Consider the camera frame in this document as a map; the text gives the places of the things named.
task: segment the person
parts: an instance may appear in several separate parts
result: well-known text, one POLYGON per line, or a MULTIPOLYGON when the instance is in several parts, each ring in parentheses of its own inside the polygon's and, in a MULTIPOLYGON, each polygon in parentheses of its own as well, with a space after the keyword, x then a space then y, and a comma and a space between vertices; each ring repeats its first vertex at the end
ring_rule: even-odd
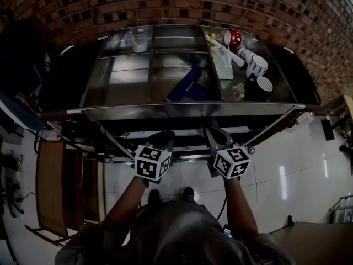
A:
POLYGON ((61 264, 293 264, 267 234, 259 234, 238 179, 224 180, 233 238, 186 188, 182 201, 162 203, 134 177, 102 225, 81 227, 55 257, 61 264), (122 246, 127 234, 130 240, 122 246))

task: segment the tiled floor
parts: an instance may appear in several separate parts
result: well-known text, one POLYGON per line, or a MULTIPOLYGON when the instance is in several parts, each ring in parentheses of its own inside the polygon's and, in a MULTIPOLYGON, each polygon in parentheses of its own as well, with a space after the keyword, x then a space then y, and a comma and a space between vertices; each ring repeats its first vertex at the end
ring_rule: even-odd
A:
MULTIPOLYGON (((32 134, 26 132, 22 145, 4 144, 3 152, 13 149, 24 155, 19 176, 23 195, 35 190, 35 160, 32 134)), ((256 146, 252 165, 241 179, 245 196, 252 209, 260 232, 272 232, 283 227, 288 215, 294 221, 325 222, 328 209, 340 196, 353 193, 350 161, 335 140, 326 141, 320 118, 307 126, 279 132, 256 146)), ((109 211, 133 177, 128 165, 105 166, 106 210, 109 211)), ((148 193, 156 188, 163 200, 177 199, 182 189, 191 186, 195 200, 217 216, 225 198, 220 177, 212 179, 204 161, 175 163, 160 185, 151 184, 142 197, 147 203, 148 193)), ((58 249, 27 232, 24 224, 37 227, 35 197, 30 195, 22 203, 24 215, 16 219, 4 215, 8 235, 20 264, 53 264, 58 249)), ((220 223, 227 222, 227 207, 220 223)))

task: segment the glass pitcher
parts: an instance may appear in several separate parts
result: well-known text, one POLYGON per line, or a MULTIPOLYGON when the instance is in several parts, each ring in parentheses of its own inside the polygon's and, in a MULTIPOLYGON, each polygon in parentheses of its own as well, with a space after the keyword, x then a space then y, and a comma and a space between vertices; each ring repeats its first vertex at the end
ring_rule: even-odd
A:
POLYGON ((147 31, 145 28, 130 29, 125 35, 125 40, 137 53, 141 53, 147 50, 148 39, 147 31))

